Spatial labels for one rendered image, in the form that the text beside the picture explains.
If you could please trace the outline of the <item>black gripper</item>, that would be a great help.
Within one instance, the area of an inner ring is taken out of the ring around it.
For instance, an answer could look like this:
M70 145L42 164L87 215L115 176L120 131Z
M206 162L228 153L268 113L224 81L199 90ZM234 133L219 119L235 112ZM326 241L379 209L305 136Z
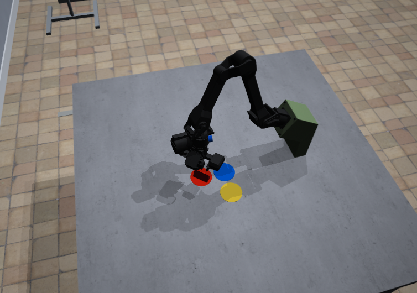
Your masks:
M208 141L208 144L209 144L209 141ZM207 144L207 146L208 146L208 144ZM201 148L201 149L196 148L194 146L192 146L192 148L194 149L194 151L196 151L198 153L202 154L202 152L203 152L204 155L205 155L205 159L209 160L209 162L206 166L207 167L207 169L206 169L207 172L208 172L209 169L219 171L220 167L222 166L222 164L225 160L225 157L218 154L218 153L215 153L214 155L211 155L211 154L207 153L208 149L209 149L207 146L204 147L204 148ZM186 151L183 151L183 152L180 152L178 154L180 156L183 156L183 157L187 158L187 156L189 154L189 151L190 151L190 149L186 150Z

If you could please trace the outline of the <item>blue circle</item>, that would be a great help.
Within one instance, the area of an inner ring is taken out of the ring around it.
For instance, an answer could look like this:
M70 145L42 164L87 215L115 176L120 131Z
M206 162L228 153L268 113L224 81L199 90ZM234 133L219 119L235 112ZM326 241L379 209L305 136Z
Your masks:
M229 181L235 175L235 170L233 166L227 163L223 163L219 171L213 171L215 177L221 181Z

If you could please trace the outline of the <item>yellow circle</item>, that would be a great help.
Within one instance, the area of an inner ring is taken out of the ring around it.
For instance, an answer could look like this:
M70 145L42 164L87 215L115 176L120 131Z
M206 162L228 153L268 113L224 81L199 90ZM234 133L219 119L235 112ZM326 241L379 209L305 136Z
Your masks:
M220 189L221 197L227 202L236 202L242 197L242 189L239 185L229 182Z

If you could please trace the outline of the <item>red circle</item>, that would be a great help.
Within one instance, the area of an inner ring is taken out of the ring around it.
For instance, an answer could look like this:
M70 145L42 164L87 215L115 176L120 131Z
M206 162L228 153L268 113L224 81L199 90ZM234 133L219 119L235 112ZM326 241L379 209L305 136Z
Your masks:
M208 184L211 182L211 180L212 180L212 174L211 174L211 172L210 172L209 170L208 170L208 172L207 172L205 168L203 168L203 169L199 169L198 171L200 171L200 172L202 172L202 173L204 173L204 174L206 174L206 175L210 176L210 179L208 180L208 182L204 182L204 181L202 181L202 180L200 180L200 179L197 179L197 178L193 177L193 175L194 175L194 171L191 173L191 176L190 176L191 181L192 181L195 185L197 185L197 186L206 186L206 185L208 185Z

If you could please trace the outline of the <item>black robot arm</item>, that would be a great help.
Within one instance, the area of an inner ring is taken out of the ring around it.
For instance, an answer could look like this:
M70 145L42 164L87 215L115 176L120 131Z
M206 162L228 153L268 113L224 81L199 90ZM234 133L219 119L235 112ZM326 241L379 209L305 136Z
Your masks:
M229 68L230 66L234 66ZM283 129L291 119L291 116L283 107L273 109L266 103L263 104L256 80L257 64L254 57L244 50L238 50L225 58L213 70L213 75L200 103L191 111L186 124L185 132L172 135L171 146L175 154L189 150L185 165L193 170L203 169L205 155L194 151L196 148L204 148L208 144L209 135L214 134L210 123L213 107L222 91L226 80L241 76L246 93L251 104L247 111L249 119L261 129L279 127ZM194 131L191 129L194 128Z

